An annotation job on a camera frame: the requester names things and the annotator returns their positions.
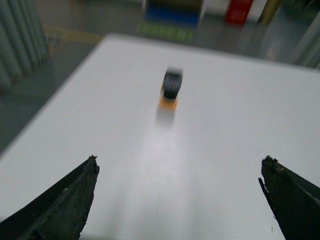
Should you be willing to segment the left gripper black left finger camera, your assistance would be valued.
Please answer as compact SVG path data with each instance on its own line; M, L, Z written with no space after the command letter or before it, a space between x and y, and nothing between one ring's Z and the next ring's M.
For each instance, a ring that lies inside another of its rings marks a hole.
M0 223L2 240L78 240L86 225L100 171L86 161Z

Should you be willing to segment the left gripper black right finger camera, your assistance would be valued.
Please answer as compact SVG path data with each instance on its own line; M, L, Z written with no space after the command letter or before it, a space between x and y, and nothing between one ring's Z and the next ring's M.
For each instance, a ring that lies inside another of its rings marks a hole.
M259 185L286 240L320 238L320 188L271 156L261 162Z

